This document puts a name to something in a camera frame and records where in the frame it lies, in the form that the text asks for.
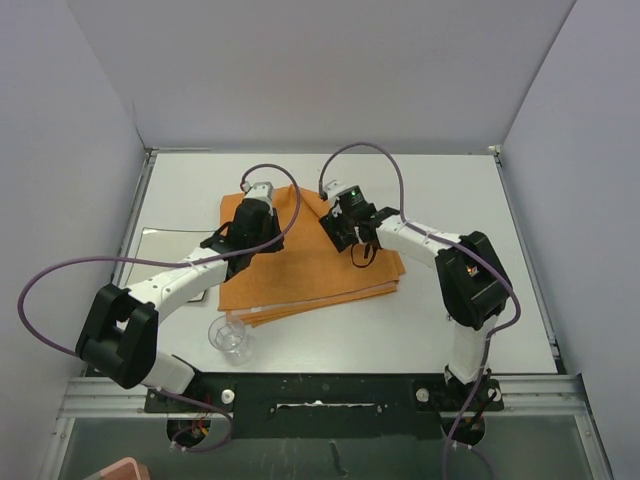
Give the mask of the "white square plate black rim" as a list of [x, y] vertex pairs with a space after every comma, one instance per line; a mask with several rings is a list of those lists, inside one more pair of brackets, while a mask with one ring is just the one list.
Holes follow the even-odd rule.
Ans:
[[[200, 242], [210, 237], [212, 231], [164, 230], [145, 227], [142, 229], [136, 257], [160, 262], [178, 263], [187, 257]], [[127, 274], [120, 284], [128, 286], [163, 271], [157, 266], [127, 264]]]

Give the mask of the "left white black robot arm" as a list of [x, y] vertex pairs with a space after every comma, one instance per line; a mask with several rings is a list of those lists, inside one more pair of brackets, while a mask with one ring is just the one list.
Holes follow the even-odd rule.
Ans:
[[283, 248], [277, 211], [263, 196], [245, 197], [233, 219], [203, 240], [185, 259], [186, 265], [162, 271], [119, 288], [109, 284], [94, 298], [76, 343], [76, 355], [119, 386], [137, 385], [167, 391], [182, 411], [196, 408], [203, 386], [186, 361], [158, 350], [162, 321], [204, 291], [223, 284], [249, 267], [263, 253]]

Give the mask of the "orange cloth placemat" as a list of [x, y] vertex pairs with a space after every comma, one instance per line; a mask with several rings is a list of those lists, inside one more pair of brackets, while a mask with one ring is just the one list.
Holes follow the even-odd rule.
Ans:
[[405, 273], [401, 257], [382, 250], [371, 265], [364, 249], [342, 253], [322, 229], [327, 203], [302, 188], [301, 207], [284, 249], [258, 254], [219, 288], [218, 310], [259, 326], [287, 316], [393, 293]]

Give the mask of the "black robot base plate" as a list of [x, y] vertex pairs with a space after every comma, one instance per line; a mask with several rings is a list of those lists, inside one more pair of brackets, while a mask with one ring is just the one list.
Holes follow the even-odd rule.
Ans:
[[201, 373], [184, 395], [177, 401], [149, 391], [144, 410], [168, 415], [168, 435], [191, 446], [201, 423], [188, 418], [201, 413], [201, 403], [232, 416], [235, 440], [438, 440], [452, 432], [476, 443], [485, 414], [504, 409], [491, 375], [474, 390], [443, 374]]

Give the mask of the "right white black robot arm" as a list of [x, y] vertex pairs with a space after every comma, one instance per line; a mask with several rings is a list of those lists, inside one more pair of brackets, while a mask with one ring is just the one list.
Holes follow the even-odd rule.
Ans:
[[406, 220], [392, 207], [377, 208], [359, 186], [332, 181], [320, 188], [328, 213], [319, 223], [337, 251], [365, 247], [374, 258], [389, 250], [410, 257], [437, 273], [444, 306], [455, 322], [452, 355], [444, 385], [446, 400], [464, 409], [477, 401], [476, 380], [486, 364], [485, 337], [506, 307], [512, 285], [487, 238], [479, 231], [455, 235]]

